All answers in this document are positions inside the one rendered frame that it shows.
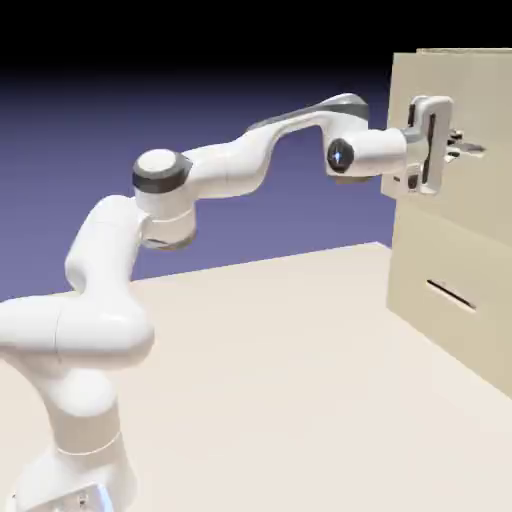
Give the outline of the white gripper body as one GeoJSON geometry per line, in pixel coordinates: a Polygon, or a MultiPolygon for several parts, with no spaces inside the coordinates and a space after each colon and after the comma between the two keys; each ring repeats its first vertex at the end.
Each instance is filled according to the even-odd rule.
{"type": "Polygon", "coordinates": [[[406,185],[410,193],[432,195],[440,191],[452,110],[453,101],[447,96],[412,99],[406,128],[406,185]]]}

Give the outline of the beige drawer front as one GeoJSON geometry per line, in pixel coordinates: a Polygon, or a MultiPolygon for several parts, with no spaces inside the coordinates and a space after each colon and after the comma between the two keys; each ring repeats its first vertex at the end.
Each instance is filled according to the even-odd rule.
{"type": "Polygon", "coordinates": [[[512,399],[512,248],[401,203],[387,306],[512,399]],[[455,289],[477,311],[432,291],[427,279],[455,289]]]}
{"type": "Polygon", "coordinates": [[[400,126],[421,94],[451,97],[451,127],[485,153],[457,158],[445,167],[439,194],[408,202],[512,246],[512,51],[395,54],[388,124],[400,126]]]}

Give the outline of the beige painted cabinet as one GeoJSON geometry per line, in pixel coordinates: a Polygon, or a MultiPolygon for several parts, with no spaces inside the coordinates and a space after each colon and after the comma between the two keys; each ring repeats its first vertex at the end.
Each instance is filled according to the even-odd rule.
{"type": "MultiPolygon", "coordinates": [[[[434,52],[457,52],[457,53],[465,53],[465,52],[485,52],[485,53],[498,53],[498,52],[503,52],[503,51],[509,51],[511,52],[512,49],[511,48],[505,48],[505,49],[496,49],[496,48],[489,48],[489,49],[486,49],[486,48],[433,48],[433,49],[420,49],[418,51],[434,51],[434,52]]],[[[399,198],[396,202],[396,210],[397,210],[397,207],[399,204],[401,203],[404,203],[406,205],[409,205],[409,206],[413,206],[411,205],[409,202],[408,202],[408,197],[402,197],[402,198],[399,198]]]]}

